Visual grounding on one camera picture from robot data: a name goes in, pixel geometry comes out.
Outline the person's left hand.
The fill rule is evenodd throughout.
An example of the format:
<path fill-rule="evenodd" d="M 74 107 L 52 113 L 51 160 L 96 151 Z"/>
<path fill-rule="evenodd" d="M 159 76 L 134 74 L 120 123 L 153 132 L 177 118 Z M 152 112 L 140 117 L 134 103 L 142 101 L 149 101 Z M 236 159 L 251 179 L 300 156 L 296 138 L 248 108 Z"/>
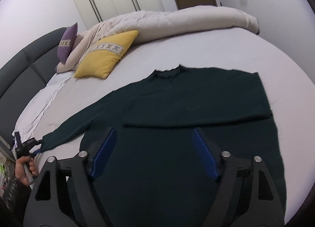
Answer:
<path fill-rule="evenodd" d="M 25 186 L 29 186 L 31 176 L 38 176 L 38 169 L 31 156 L 22 156 L 16 161 L 15 177 Z"/>

